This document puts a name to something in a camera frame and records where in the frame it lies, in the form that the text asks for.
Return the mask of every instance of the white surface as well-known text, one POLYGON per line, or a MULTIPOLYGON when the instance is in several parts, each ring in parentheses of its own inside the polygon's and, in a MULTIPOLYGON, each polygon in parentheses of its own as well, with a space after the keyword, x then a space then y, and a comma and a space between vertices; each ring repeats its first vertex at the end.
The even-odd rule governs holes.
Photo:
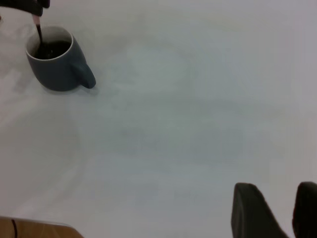
POLYGON ((54 0, 94 90, 45 90, 30 15, 0 9, 0 214, 87 238, 228 238, 233 187, 256 184, 288 235, 317 181, 312 0, 54 0))

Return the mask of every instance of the black object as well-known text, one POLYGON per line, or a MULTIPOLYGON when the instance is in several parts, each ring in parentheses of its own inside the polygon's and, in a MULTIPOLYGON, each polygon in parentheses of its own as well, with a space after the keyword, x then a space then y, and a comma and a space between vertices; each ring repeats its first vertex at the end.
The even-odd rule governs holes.
POLYGON ((26 45, 26 54, 30 66, 39 82, 54 91, 68 91, 83 85, 93 88, 95 77, 86 64, 86 59, 75 38, 64 28, 50 26, 42 28, 43 40, 49 45, 66 41, 69 49, 53 59, 37 59, 40 42, 37 34, 30 37, 26 45))
MULTIPOLYGON (((237 183, 234 188, 231 227, 234 238, 286 238, 258 188, 237 183)), ((293 213, 296 238, 317 238, 317 184, 302 182, 293 213)))
POLYGON ((14 238, 18 238, 18 230, 16 228, 16 223, 13 219, 11 221, 12 221, 13 228, 14 228, 14 238))
POLYGON ((249 183, 235 185, 231 227, 234 238, 287 238, 262 193, 249 183))
POLYGON ((56 41, 51 43, 40 43, 34 57, 41 60, 50 60, 61 56, 70 48, 71 43, 67 41, 56 41))
POLYGON ((36 29, 38 30, 38 34, 39 34, 39 38, 40 38, 40 47, 41 47, 43 44, 41 25, 36 25, 36 29))
POLYGON ((302 182, 297 189, 293 213, 296 238, 317 237, 317 184, 302 182))
POLYGON ((15 8, 33 15, 42 16, 43 7, 49 8, 50 0, 0 0, 0 6, 15 8))

